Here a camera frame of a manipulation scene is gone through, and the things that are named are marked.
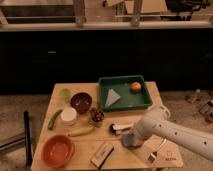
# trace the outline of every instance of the plastic tray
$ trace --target plastic tray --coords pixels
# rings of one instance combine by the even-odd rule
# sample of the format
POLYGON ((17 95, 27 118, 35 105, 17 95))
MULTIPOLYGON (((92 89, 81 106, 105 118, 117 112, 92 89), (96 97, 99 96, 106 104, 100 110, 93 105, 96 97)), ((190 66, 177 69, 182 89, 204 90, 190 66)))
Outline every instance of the plastic tray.
POLYGON ((152 105, 152 99, 146 87, 146 83, 141 75, 102 77, 99 79, 99 99, 100 108, 103 111, 122 111, 134 109, 146 109, 152 105), (133 82, 139 82, 142 89, 139 93, 130 91, 133 82), (109 107, 105 107, 109 89, 113 89, 121 97, 117 102, 109 107))

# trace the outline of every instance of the brown bowl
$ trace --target brown bowl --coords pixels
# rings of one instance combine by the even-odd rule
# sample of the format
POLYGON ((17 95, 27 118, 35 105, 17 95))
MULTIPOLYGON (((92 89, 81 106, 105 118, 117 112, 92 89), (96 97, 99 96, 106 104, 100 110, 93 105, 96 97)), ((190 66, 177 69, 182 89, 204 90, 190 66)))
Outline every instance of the brown bowl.
POLYGON ((92 97, 84 92, 75 94, 70 101, 70 105, 75 108, 79 114, 86 113, 91 104, 92 97))
POLYGON ((65 135, 55 135, 44 144, 41 158, 52 168, 59 168, 69 162, 75 152, 75 145, 65 135))

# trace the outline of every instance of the wooden table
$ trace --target wooden table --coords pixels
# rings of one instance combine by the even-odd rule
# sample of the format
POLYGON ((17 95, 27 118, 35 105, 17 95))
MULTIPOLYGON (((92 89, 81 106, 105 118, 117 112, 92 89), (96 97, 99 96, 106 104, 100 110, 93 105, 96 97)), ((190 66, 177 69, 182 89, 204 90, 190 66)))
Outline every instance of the wooden table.
MULTIPOLYGON (((146 82, 149 93, 154 105, 162 104, 161 97, 157 86, 154 82, 146 82)), ((67 134, 72 127, 79 126, 88 122, 88 115, 78 115, 78 121, 73 126, 62 124, 61 118, 58 117, 53 130, 48 130, 47 125, 53 113, 58 109, 69 107, 59 96, 59 92, 68 88, 71 94, 78 92, 87 92, 92 96, 92 107, 98 105, 98 84, 97 83, 74 83, 74 84, 56 84, 49 103, 49 107, 44 120, 43 128, 35 151, 32 170, 33 171, 48 171, 53 170, 48 168, 41 161, 41 149, 44 142, 55 134, 67 134)), ((115 150, 104 163, 102 169, 139 169, 139 168, 167 168, 167 167, 182 167, 183 161, 178 149, 178 146, 170 141, 160 149, 158 158, 154 163, 147 161, 148 156, 153 152, 162 141, 162 138, 152 136, 144 145, 137 149, 124 148, 120 142, 120 137, 114 136, 108 132, 109 125, 112 123, 128 124, 137 121, 143 116, 144 112, 150 110, 132 110, 124 112, 105 113, 105 119, 101 128, 96 128, 94 132, 79 137, 73 137, 72 140, 76 146, 76 152, 70 162, 61 170, 95 170, 96 167, 90 163, 90 158, 103 143, 110 141, 115 150)))

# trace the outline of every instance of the cardboard box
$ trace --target cardboard box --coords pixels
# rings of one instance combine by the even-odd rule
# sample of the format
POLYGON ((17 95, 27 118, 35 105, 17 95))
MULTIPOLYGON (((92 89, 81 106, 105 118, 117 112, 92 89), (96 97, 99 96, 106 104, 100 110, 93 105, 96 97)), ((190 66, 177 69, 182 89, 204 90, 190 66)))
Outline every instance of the cardboard box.
MULTIPOLYGON (((108 6, 113 6, 121 2, 125 2, 127 13, 132 14, 134 9, 134 0, 107 0, 108 6)), ((167 10, 165 0, 143 0, 141 13, 158 13, 166 12, 167 10)))
POLYGON ((111 7, 111 6, 117 5, 121 2, 124 2, 124 0, 107 0, 107 5, 109 7, 111 7))

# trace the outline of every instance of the green vegetable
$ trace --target green vegetable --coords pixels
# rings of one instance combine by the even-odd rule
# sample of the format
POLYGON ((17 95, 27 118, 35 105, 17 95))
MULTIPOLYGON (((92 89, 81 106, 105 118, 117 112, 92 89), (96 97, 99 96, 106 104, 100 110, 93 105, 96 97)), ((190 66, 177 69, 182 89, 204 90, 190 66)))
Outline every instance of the green vegetable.
POLYGON ((57 112, 55 112, 55 113, 53 114, 53 116, 51 117, 51 119, 50 119, 50 121, 49 121, 49 123, 48 123, 48 129, 53 129, 55 120, 56 120, 56 118, 58 117, 58 115, 61 114, 62 111, 63 111, 63 110, 60 109, 60 110, 58 110, 57 112))
POLYGON ((69 103, 70 102, 70 90, 67 88, 64 88, 60 91, 59 96, 64 99, 65 103, 69 103))

